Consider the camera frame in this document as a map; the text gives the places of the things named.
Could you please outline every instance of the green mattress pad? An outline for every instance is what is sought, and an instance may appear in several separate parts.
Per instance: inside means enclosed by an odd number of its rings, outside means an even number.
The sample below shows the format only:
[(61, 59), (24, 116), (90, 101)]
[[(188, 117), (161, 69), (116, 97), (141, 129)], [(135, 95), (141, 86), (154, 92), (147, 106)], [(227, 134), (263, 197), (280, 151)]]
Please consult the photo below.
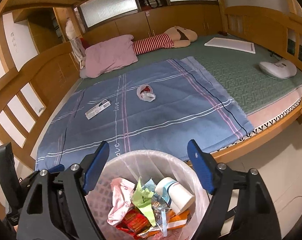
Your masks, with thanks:
[(238, 102), (246, 114), (253, 113), (270, 103), (282, 98), (302, 85), (302, 71), (298, 69), (294, 77), (277, 80), (266, 76), (259, 68), (259, 62), (276, 63), (270, 52), (257, 44), (256, 54), (243, 51), (204, 46), (213, 37), (221, 35), (200, 36), (190, 46), (177, 49), (160, 49), (138, 56), (139, 61), (127, 67), (104, 73), (97, 78), (86, 78), (77, 91), (90, 87), (100, 81), (119, 76), (153, 62), (167, 59), (183, 59), (193, 56)]

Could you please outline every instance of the white board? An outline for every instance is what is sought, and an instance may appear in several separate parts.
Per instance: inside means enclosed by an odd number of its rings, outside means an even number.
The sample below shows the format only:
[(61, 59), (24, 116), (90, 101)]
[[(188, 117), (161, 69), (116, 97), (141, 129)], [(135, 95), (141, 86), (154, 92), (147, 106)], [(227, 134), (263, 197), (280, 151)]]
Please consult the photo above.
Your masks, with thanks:
[(255, 54), (254, 43), (225, 38), (213, 38), (204, 44), (210, 47), (219, 47), (226, 49), (235, 49)]

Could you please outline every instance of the white massager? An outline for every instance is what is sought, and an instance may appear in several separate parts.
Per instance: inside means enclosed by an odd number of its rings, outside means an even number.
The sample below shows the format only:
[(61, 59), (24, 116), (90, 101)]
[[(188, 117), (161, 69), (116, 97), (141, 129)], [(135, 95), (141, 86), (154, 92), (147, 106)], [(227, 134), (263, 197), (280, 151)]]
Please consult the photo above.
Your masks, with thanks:
[(297, 67), (286, 59), (280, 60), (278, 63), (262, 61), (259, 66), (266, 75), (275, 79), (286, 79), (297, 73)]

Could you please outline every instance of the wooden bed frame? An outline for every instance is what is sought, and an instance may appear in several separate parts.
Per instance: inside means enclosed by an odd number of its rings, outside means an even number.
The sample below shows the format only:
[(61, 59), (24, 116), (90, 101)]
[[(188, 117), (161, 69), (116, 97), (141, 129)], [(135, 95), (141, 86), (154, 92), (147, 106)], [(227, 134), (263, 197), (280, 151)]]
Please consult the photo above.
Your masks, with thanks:
[[(30, 156), (32, 149), (53, 111), (72, 85), (78, 80), (79, 66), (71, 54), (72, 48), (70, 42), (65, 42), (32, 58), (18, 71), (9, 51), (2, 19), (4, 12), (12, 11), (13, 6), (7, 6), (7, 4), (10, 4), (10, 1), (12, 0), (2, 0), (0, 3), (0, 60), (6, 72), (0, 78), (0, 113), (1, 111), (6, 113), (26, 140), (24, 145), (20, 147), (0, 124), (0, 142), (11, 142), (14, 155), (19, 161), (34, 169), (35, 160)], [(224, 0), (218, 1), (224, 31), (264, 46), (292, 61), (302, 70), (302, 62), (298, 59), (299, 35), (302, 35), (302, 18), (295, 14), (296, 11), (292, 0), (288, 0), (290, 10), (292, 10), (290, 15), (285, 15), (268, 8), (253, 6), (225, 8)], [(32, 3), (14, 8), (52, 7), (53, 4), (56, 3)], [(59, 4), (53, 7), (64, 7), (68, 11), (73, 12), (72, 5), (70, 4)], [(80, 32), (81, 28), (79, 28), (76, 18), (71, 17), (71, 20), (76, 25), (78, 32)], [(296, 33), (295, 56), (287, 53), (288, 28), (294, 30)], [(45, 106), (45, 110), (40, 116), (35, 113), (21, 92), (21, 89), (27, 83), (31, 85)], [(30, 132), (26, 131), (7, 106), (15, 95), (17, 95), (22, 105), (35, 120), (35, 124)], [(216, 152), (213, 156), (218, 162), (229, 162), (245, 155), (275, 137), (300, 115), (302, 115), (302, 101), (299, 106), (269, 128), (254, 135), (252, 138)]]

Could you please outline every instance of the white bottle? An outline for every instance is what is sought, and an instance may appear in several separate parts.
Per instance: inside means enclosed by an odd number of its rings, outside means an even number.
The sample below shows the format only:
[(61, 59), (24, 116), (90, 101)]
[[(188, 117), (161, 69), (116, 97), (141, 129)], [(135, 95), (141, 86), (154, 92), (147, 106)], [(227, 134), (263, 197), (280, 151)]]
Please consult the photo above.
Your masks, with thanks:
[(195, 196), (170, 177), (160, 180), (155, 192), (163, 197), (176, 215), (187, 210), (195, 201)]

